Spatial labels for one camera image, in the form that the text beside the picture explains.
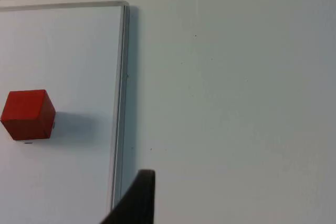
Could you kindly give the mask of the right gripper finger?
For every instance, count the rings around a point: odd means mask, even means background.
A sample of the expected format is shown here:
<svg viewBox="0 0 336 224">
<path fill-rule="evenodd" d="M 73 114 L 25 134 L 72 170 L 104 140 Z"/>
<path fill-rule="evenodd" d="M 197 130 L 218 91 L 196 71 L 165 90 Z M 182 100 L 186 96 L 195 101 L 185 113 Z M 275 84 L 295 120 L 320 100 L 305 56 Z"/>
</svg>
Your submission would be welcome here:
<svg viewBox="0 0 336 224">
<path fill-rule="evenodd" d="M 141 169 L 127 192 L 102 223 L 154 223 L 154 203 L 155 171 Z"/>
</svg>

